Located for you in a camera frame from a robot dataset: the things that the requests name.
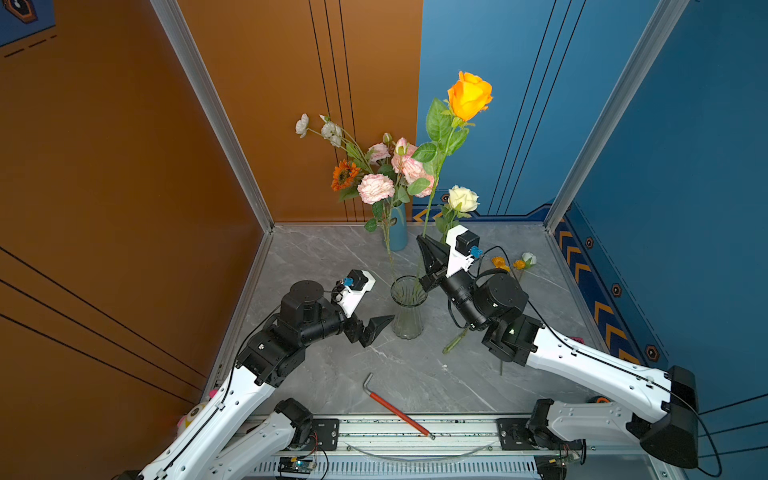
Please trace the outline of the clear glass vase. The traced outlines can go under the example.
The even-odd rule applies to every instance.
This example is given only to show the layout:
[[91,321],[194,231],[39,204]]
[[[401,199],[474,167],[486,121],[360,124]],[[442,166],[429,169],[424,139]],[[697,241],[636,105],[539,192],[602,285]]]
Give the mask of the clear glass vase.
[[419,337],[423,332],[421,306],[428,298],[419,279],[414,275],[397,278],[390,288],[390,296],[398,306],[392,323],[394,334],[405,340]]

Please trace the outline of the teal ceramic vase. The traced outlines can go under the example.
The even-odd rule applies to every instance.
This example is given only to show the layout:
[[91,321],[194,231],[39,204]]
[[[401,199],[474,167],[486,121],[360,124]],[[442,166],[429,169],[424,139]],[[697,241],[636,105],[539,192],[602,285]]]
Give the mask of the teal ceramic vase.
[[408,243],[407,218],[404,205],[394,207],[390,215],[388,238],[385,244],[389,245],[390,252],[403,250]]

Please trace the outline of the large pink peach rose stem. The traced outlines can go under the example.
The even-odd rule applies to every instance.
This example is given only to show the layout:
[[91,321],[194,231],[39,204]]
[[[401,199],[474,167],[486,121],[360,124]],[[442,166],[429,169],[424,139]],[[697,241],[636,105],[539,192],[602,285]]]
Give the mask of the large pink peach rose stem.
[[423,163],[413,159],[416,150],[415,145],[410,144],[405,138],[400,138],[395,143],[391,163],[395,172],[404,178],[407,186],[420,179],[428,182],[421,192],[412,193],[412,196],[424,198],[433,193],[435,178],[427,173]]

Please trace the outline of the pink carnation rose stem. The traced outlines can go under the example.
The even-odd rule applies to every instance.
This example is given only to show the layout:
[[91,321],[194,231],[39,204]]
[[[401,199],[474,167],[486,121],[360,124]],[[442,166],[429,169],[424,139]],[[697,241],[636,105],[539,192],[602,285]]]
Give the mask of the pink carnation rose stem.
[[395,276],[394,259],[391,249],[392,209],[395,194],[395,184],[384,174],[367,174],[357,187],[359,196],[364,204],[369,205],[373,218],[368,220],[364,228],[373,233],[377,229],[383,232],[383,241],[387,252],[392,276]]

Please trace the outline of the white rose flower stem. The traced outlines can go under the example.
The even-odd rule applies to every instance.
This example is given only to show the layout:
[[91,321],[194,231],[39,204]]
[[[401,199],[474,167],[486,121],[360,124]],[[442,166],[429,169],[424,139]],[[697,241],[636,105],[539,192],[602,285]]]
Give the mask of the white rose flower stem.
[[500,341],[505,360],[525,366],[531,353],[537,351],[535,339],[542,327],[539,319],[525,313],[529,306],[529,295],[523,290],[521,280],[523,273],[533,267],[537,258],[530,252],[524,252],[517,260],[508,263],[510,273],[505,273],[502,280],[502,298],[505,301],[505,311],[501,316],[499,326],[502,333],[497,333],[495,339]]

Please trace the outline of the pink peony flower stem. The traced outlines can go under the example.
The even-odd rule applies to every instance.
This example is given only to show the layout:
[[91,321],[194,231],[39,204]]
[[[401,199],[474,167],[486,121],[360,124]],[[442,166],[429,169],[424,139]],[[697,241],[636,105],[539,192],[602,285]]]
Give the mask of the pink peony flower stem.
[[382,174],[397,182],[398,174],[394,168],[395,142],[390,133],[385,132],[382,141],[372,145],[366,152],[369,174]]

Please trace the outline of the orange yellow rose stem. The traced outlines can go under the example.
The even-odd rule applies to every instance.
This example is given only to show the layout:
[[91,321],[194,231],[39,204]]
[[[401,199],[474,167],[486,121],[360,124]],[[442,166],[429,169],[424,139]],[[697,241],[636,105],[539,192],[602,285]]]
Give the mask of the orange yellow rose stem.
[[427,233],[430,214],[446,160],[466,142],[472,120],[488,109],[492,102],[492,86],[480,76],[460,71],[458,80],[447,91],[447,98],[434,98],[428,107],[425,126],[427,140],[418,145],[412,158],[432,177],[427,208],[424,210],[423,233]]

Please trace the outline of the cream white rose stem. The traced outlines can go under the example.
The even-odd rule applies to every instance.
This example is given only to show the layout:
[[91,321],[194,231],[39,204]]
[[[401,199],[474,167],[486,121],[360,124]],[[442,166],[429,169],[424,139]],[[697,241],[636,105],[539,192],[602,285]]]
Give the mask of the cream white rose stem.
[[[441,240],[437,241],[446,243],[447,232],[457,226],[461,225],[460,220],[462,218],[468,218],[470,213],[475,211],[478,207],[479,196],[472,190],[454,186],[448,192],[447,202],[442,207],[442,216],[437,219],[438,230],[441,233]],[[472,277],[468,272],[460,271],[450,278],[446,278],[441,285],[442,288],[449,297],[454,299],[458,298],[459,302],[465,302],[468,295],[471,293],[471,280]]]

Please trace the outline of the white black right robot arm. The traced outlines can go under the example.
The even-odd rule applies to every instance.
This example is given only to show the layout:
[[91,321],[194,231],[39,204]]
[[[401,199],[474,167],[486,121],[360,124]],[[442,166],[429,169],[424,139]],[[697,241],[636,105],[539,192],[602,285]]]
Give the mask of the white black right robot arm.
[[551,328],[519,281],[504,269],[471,274],[480,261],[479,238],[462,226],[451,244],[425,234],[417,242],[425,292],[441,289],[450,316],[482,333],[482,343],[502,362],[569,379],[607,402],[537,401],[526,428],[533,445],[555,449],[577,441],[637,445],[675,467],[699,469],[699,438],[709,434],[700,418],[696,379],[680,366],[666,370],[638,365],[581,344]]

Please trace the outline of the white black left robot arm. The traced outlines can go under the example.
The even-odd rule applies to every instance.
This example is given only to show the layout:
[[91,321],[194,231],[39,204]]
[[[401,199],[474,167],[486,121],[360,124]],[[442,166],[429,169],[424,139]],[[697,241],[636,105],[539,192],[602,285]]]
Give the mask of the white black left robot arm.
[[376,283],[365,270],[352,270],[331,291],[312,280],[294,283],[260,330],[239,348],[222,386],[186,429],[140,471],[123,479],[243,479],[263,460],[286,448],[300,448],[313,416],[294,399],[274,411],[238,441],[232,438],[306,358],[313,343],[343,334],[367,347],[393,321],[384,315],[363,323],[355,309]]

